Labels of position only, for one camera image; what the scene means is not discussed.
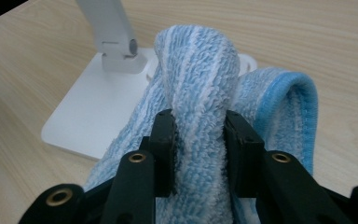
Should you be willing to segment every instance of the white metal base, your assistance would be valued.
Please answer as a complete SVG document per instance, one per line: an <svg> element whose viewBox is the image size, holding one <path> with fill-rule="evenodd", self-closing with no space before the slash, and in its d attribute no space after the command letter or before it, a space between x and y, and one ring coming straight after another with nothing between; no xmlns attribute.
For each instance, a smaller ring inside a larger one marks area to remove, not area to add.
<svg viewBox="0 0 358 224"><path fill-rule="evenodd" d="M105 73L97 53L68 91L42 129L46 143L100 159L124 128L156 70L152 49L138 49L147 59L140 74ZM240 54L241 72L257 68L255 60Z"/></svg>

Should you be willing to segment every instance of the table surface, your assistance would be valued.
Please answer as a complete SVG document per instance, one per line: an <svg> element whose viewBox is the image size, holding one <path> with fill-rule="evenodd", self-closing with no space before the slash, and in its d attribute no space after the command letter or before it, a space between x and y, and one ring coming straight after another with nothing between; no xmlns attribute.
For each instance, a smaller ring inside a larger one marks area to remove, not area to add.
<svg viewBox="0 0 358 224"><path fill-rule="evenodd" d="M123 0L141 47L178 23L219 29L260 66L310 75L319 92L314 177L349 196L358 185L358 1ZM83 184L94 160L42 142L41 129L95 54L74 0L36 1L0 17L0 223L35 197Z"/></svg>

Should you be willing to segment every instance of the light blue fabric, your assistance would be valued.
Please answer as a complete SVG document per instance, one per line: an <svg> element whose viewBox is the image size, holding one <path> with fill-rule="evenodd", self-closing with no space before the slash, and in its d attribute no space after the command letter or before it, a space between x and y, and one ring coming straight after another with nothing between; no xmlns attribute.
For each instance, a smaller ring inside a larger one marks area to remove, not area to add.
<svg viewBox="0 0 358 224"><path fill-rule="evenodd" d="M288 151L311 171L317 120L312 81L279 68L238 77L240 62L232 43L196 25L162 31L155 51L156 74L127 126L92 169L85 190L114 176L121 157L150 135L155 115L171 108L178 131L177 194L157 199L157 223L257 221L254 203L231 199L227 190L226 111L245 116L267 149Z"/></svg>

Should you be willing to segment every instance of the wood grain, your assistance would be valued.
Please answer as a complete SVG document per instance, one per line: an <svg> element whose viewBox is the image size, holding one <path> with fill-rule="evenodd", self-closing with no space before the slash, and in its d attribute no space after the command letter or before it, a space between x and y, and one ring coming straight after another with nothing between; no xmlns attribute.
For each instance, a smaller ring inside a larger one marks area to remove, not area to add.
<svg viewBox="0 0 358 224"><path fill-rule="evenodd" d="M305 72L320 117L315 178L348 196L358 185L358 1L123 0L142 47L174 24L226 34L261 66ZM83 184L95 161L43 143L40 131L95 53L75 1L28 1L0 17L0 223L36 196Z"/></svg>

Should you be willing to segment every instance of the terry cloth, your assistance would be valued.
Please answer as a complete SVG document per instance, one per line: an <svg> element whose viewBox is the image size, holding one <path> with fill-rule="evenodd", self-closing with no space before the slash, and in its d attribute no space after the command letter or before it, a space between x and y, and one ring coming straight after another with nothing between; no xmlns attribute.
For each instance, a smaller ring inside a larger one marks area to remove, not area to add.
<svg viewBox="0 0 358 224"><path fill-rule="evenodd" d="M177 193L157 199L157 223L232 223L234 218L246 223L246 218L257 218L252 202L231 199L228 192L223 139L228 109L249 119L266 147L273 146L268 149L285 147L279 149L311 170L317 103L306 75L268 68L239 77L233 44L216 30L197 25L160 32L155 51L156 74L129 123L92 169L85 190L113 177L121 157L138 149L142 137L150 135L155 115L168 108L178 132Z"/></svg>

